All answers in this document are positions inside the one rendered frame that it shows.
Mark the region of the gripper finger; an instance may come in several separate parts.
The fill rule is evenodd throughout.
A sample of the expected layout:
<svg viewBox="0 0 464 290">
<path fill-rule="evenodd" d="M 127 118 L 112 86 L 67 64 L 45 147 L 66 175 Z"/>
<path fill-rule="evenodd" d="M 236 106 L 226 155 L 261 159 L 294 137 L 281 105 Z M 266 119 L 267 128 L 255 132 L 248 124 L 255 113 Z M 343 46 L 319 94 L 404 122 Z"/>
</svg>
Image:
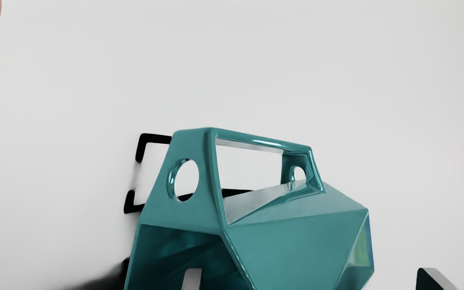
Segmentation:
<svg viewBox="0 0 464 290">
<path fill-rule="evenodd" d="M 418 268 L 416 290 L 459 290 L 437 268 Z"/>
</svg>

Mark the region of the teal faceted mug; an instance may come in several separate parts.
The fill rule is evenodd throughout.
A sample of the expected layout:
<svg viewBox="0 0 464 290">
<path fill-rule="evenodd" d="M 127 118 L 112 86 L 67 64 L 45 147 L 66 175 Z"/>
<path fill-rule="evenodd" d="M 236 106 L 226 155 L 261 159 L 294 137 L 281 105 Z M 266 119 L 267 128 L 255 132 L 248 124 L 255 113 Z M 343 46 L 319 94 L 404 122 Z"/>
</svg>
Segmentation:
<svg viewBox="0 0 464 290">
<path fill-rule="evenodd" d="M 374 273 L 369 211 L 321 180 L 310 147 L 203 127 L 173 136 L 142 205 L 124 290 L 363 290 Z M 280 153 L 281 184 L 224 190 L 217 146 Z"/>
</svg>

